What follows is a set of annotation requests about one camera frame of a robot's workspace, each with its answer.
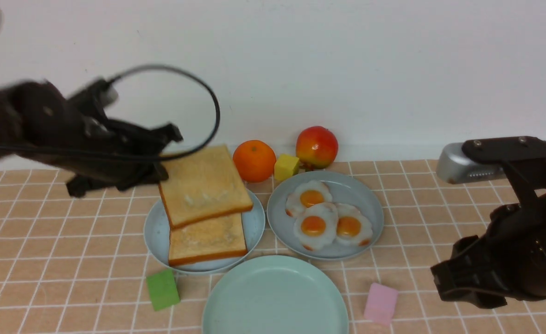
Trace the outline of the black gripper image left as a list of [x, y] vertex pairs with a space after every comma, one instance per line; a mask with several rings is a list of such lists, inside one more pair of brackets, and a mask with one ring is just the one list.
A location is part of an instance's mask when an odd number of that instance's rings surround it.
[[[167, 145], [181, 142], [182, 134], [173, 123], [144, 128], [108, 118], [97, 100], [99, 80], [70, 98], [49, 82], [27, 82], [12, 90], [12, 106], [22, 118], [23, 143], [34, 148], [53, 148], [109, 155], [159, 155]], [[72, 171], [67, 181], [71, 197], [88, 192], [154, 185], [168, 180], [165, 167], [154, 162], [108, 161], [80, 156], [27, 153], [22, 158]]]

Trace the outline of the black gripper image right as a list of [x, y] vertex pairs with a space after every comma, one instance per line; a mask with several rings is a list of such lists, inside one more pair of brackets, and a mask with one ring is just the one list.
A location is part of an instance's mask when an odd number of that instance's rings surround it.
[[440, 300], [479, 309], [545, 300], [546, 194], [533, 206], [501, 206], [491, 219], [485, 234], [460, 239], [450, 260], [430, 268]]

